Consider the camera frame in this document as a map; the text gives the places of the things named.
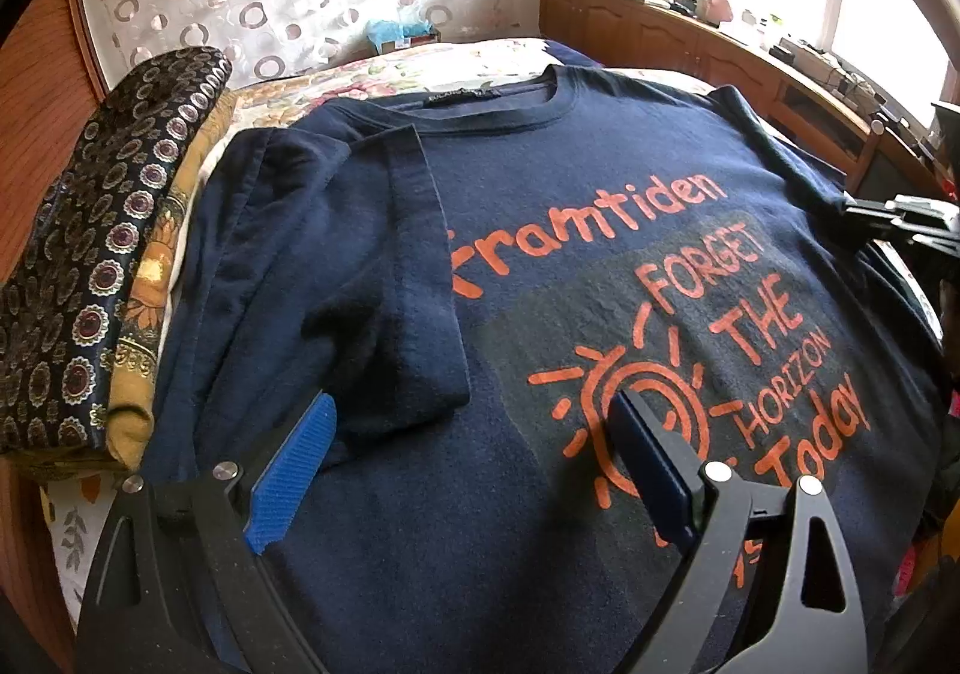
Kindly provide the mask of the navy printed t-shirt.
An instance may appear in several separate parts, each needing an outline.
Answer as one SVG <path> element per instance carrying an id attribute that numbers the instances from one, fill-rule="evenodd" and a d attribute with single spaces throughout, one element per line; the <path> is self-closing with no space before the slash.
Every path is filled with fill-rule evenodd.
<path id="1" fill-rule="evenodd" d="M 731 88 L 553 67 L 334 99 L 203 190 L 143 469 L 337 430 L 268 571 L 334 672 L 607 672 L 677 565 L 604 424 L 636 393 L 752 481 L 825 484 L 869 637 L 949 374 L 841 188 Z"/>

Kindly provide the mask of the orange fruit print sheet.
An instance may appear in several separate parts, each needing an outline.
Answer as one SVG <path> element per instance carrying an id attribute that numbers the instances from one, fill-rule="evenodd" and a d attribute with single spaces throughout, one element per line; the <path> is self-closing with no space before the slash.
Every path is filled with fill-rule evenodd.
<path id="1" fill-rule="evenodd" d="M 55 571 L 73 630 L 80 622 L 99 537 L 127 477 L 124 471 L 88 471 L 41 488 Z"/>

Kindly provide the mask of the dark patterned folded cloth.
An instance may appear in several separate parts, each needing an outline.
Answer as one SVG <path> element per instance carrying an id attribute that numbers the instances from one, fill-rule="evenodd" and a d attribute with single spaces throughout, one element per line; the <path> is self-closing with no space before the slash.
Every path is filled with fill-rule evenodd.
<path id="1" fill-rule="evenodd" d="M 161 53 L 86 122 L 2 287 L 3 453 L 104 449 L 112 351 L 146 234 L 231 71 L 215 47 Z"/>

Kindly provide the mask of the pink bottle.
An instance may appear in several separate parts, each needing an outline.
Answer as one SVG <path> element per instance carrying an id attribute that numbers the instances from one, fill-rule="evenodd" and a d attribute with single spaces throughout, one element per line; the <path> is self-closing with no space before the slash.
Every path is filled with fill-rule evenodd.
<path id="1" fill-rule="evenodd" d="M 703 0 L 700 16 L 711 26 L 731 23 L 734 20 L 731 0 Z"/>

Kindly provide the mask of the brown wooden sideboard cabinet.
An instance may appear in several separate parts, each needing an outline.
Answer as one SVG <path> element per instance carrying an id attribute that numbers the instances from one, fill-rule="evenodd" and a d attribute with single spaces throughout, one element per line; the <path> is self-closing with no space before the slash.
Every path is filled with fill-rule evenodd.
<path id="1" fill-rule="evenodd" d="M 692 18 L 630 0 L 540 0 L 539 26 L 606 67 L 678 71 L 715 88 L 734 86 L 763 120 L 841 170 L 867 200 L 955 195 L 949 177 L 892 127 L 871 127 L 781 60 Z"/>

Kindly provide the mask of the navy blue blanket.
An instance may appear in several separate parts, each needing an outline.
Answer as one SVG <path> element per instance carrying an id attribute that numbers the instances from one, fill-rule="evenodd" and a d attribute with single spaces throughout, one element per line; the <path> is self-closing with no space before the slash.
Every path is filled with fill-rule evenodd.
<path id="1" fill-rule="evenodd" d="M 601 62 L 587 57 L 585 53 L 569 47 L 563 42 L 545 39 L 545 53 L 556 65 L 563 67 L 581 67 L 581 68 L 602 68 Z"/>

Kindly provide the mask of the brown wooden wardrobe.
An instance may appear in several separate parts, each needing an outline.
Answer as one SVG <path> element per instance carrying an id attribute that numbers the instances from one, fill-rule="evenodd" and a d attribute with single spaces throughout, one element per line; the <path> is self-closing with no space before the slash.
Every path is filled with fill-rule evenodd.
<path id="1" fill-rule="evenodd" d="M 53 177 L 103 96 L 82 0 L 31 0 L 2 46 L 2 271 L 10 273 Z M 32 637 L 57 671 L 73 669 L 73 630 L 36 482 L 2 465 L 2 625 Z"/>

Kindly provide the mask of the blue tissue box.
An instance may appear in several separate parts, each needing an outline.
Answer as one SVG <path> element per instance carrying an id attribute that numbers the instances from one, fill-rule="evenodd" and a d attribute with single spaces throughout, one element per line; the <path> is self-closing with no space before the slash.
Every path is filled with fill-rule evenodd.
<path id="1" fill-rule="evenodd" d="M 441 39 L 430 21 L 373 21 L 366 26 L 366 39 L 377 55 L 424 46 Z"/>

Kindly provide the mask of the floral bed quilt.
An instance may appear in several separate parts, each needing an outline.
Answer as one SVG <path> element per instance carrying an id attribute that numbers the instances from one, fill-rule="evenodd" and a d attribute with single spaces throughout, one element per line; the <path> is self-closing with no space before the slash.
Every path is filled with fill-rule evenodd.
<path id="1" fill-rule="evenodd" d="M 236 92 L 236 107 L 223 140 L 249 128 L 289 127 L 314 107 L 335 98 L 390 98 L 407 92 L 448 92 L 519 83 L 556 65 L 545 39 L 517 37 L 475 44 L 427 44 L 334 68 L 249 86 Z"/>

